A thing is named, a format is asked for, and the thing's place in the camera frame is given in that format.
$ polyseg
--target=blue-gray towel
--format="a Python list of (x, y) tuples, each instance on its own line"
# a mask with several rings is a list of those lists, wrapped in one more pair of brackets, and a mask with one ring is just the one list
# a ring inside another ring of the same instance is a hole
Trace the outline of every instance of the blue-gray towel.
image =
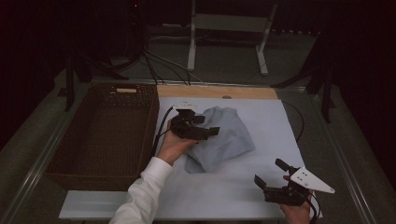
[(248, 129), (234, 108), (212, 107), (204, 111), (205, 122), (197, 127), (220, 127), (219, 135), (187, 151), (186, 171), (190, 174), (212, 172), (222, 162), (255, 149)]

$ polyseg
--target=wooden strip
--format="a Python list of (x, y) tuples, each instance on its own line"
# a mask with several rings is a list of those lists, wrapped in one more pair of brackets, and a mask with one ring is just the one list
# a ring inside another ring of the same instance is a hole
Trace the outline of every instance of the wooden strip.
[(219, 86), (157, 86), (159, 96), (277, 100), (274, 89)]

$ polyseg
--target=gray cloth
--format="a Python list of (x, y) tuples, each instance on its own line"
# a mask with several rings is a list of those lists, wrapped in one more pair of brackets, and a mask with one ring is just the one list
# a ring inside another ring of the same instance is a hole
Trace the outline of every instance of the gray cloth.
[(203, 124), (197, 127), (220, 127), (219, 134), (187, 151), (186, 171), (190, 174), (212, 172), (222, 162), (255, 149), (248, 129), (234, 108), (212, 107), (204, 111)]

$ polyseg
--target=gray floor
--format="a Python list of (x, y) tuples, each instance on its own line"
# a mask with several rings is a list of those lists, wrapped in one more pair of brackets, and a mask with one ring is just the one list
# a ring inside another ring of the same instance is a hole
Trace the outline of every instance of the gray floor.
[[(181, 30), (177, 36), (188, 34)], [(270, 35), (265, 50), (269, 76), (259, 73), (254, 50), (260, 40), (256, 35), (220, 34), (210, 40), (199, 41), (193, 84), (233, 84), (235, 86), (268, 86), (296, 75), (315, 38), (309, 35)], [(159, 38), (149, 42), (149, 50), (158, 56), (187, 66), (189, 40), (185, 38)], [(152, 63), (165, 84), (183, 84), (167, 67)], [(187, 79), (186, 72), (172, 68)], [(136, 81), (153, 82), (144, 58), (122, 72)], [(332, 123), (325, 123), (318, 114), (319, 96), (302, 91), (308, 79), (292, 86), (276, 90), (285, 102), (290, 125), (297, 136), (303, 121), (295, 106), (303, 115), (304, 131), (298, 141), (305, 165), (314, 174), (324, 177), (335, 194), (318, 192), (324, 218), (318, 223), (393, 223), (396, 220), (396, 196), (388, 180), (374, 159), (359, 126), (347, 110), (339, 91), (334, 86), (331, 109)], [(39, 105), (31, 117), (0, 153), (0, 214), (4, 214), (17, 193), (22, 180), (36, 161), (49, 137), (56, 131), (56, 124), (64, 116), (64, 98), (57, 92), (64, 87), (64, 74), (56, 77), (57, 87)], [(37, 182), (26, 205), (17, 214), (15, 223), (107, 223), (102, 221), (71, 221), (58, 218), (66, 192), (42, 176)], [(199, 223), (261, 223), (260, 221), (203, 221)], [(262, 223), (285, 223), (284, 220), (267, 220)]]

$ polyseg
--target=dark background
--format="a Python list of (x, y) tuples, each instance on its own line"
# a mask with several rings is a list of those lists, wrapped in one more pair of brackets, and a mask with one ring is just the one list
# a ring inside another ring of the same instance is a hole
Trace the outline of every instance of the dark background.
[[(258, 10), (263, 4), (261, 1), (250, 1), (253, 7), (248, 4), (235, 7), (233, 3), (236, 2), (223, 5), (222, 12), (251, 16), (266, 13)], [(340, 87), (349, 110), (395, 187), (391, 171), (396, 158), (396, 6), (394, 1), (340, 2), (280, 4), (273, 23), (274, 32), (301, 31), (311, 35), (320, 32), (304, 69), (319, 63), (332, 67), (333, 83)], [(64, 69), (63, 40), (73, 33), (71, 31), (74, 31), (73, 38), (78, 46), (97, 60), (125, 54), (115, 44), (124, 40), (106, 35), (108, 30), (121, 34), (116, 36), (131, 32), (125, 23), (118, 27), (111, 25), (122, 19), (120, 15), (124, 11), (117, 11), (123, 10), (124, 4), (125, 1), (27, 0), (0, 3), (0, 81), (3, 87), (0, 147), (52, 90), (53, 78)], [(140, 1), (139, 6), (144, 22), (150, 25), (190, 23), (189, 1)], [(220, 1), (203, 0), (197, 8), (210, 12), (219, 6)]]

